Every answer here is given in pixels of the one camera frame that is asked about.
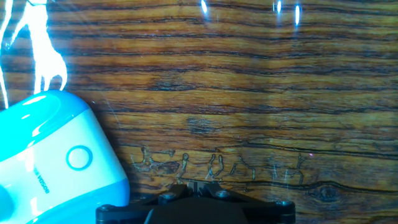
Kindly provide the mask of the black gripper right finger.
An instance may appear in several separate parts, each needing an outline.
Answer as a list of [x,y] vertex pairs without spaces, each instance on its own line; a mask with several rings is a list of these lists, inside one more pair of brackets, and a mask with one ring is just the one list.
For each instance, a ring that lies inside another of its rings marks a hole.
[[200,210],[209,211],[217,223],[295,223],[291,200],[262,201],[203,182],[195,185],[195,196],[202,200]]

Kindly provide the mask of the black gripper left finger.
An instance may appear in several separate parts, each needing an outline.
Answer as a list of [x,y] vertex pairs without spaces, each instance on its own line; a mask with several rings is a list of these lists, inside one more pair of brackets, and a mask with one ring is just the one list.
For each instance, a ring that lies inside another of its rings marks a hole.
[[175,184],[166,191],[123,207],[111,204],[102,205],[96,209],[95,223],[144,223],[151,210],[195,194],[196,184]]

